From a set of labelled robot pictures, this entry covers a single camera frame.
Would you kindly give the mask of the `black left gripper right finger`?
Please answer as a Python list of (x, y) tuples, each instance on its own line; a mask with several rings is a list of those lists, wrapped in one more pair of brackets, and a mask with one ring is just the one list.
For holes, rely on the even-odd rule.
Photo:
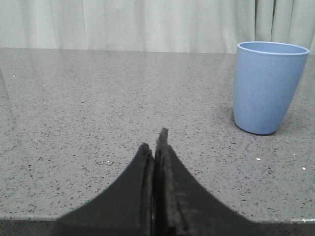
[(181, 163), (163, 128), (157, 139), (154, 217), (157, 236), (260, 236), (260, 226), (222, 204)]

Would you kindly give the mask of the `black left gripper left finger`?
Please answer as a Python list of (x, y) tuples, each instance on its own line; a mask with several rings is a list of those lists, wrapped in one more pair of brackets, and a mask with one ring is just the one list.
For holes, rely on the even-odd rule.
[(154, 159), (143, 143), (121, 175), (101, 194), (59, 218), (52, 236), (149, 236), (152, 234)]

